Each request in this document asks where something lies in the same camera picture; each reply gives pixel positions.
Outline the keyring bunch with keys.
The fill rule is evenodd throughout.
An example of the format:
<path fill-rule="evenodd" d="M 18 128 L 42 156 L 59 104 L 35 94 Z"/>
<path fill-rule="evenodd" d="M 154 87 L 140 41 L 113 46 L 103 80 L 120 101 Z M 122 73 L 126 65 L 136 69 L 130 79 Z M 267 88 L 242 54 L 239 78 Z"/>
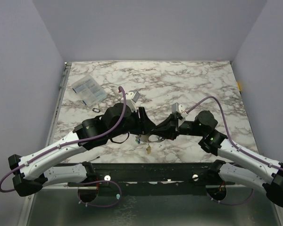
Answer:
<path fill-rule="evenodd" d="M 157 135 L 136 135 L 135 141 L 138 144 L 145 143 L 146 144 L 146 152 L 147 154 L 151 153 L 151 143 L 160 143 L 164 141 L 165 139 L 157 136 Z"/>

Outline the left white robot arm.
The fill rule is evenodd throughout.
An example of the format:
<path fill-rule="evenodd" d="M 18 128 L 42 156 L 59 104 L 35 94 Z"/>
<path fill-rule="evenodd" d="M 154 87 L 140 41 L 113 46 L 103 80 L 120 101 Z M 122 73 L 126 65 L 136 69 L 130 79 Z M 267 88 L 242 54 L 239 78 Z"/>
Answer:
<path fill-rule="evenodd" d="M 25 197 L 54 184 L 89 186 L 97 178 L 91 163 L 62 164 L 62 161 L 105 145 L 119 135 L 147 135 L 154 128 L 144 107 L 131 110 L 129 106 L 117 103 L 103 115 L 84 120 L 62 139 L 38 152 L 10 156 L 8 162 L 14 174 L 14 189 L 19 196 Z"/>

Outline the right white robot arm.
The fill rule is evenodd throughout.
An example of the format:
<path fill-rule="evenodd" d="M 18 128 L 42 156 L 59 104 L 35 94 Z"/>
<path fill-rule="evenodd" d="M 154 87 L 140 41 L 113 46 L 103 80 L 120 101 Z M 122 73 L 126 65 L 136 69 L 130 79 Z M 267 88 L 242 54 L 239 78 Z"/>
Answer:
<path fill-rule="evenodd" d="M 223 180 L 251 187 L 283 208 L 283 161 L 267 158 L 239 145 L 217 131 L 216 125 L 217 120 L 210 111 L 201 111 L 193 121 L 186 121 L 176 113 L 170 114 L 151 134 L 170 140 L 179 135 L 201 137 L 199 145 L 203 151 L 242 167 L 238 169 L 229 163 L 221 163 L 207 172 L 210 183 L 218 184 Z"/>

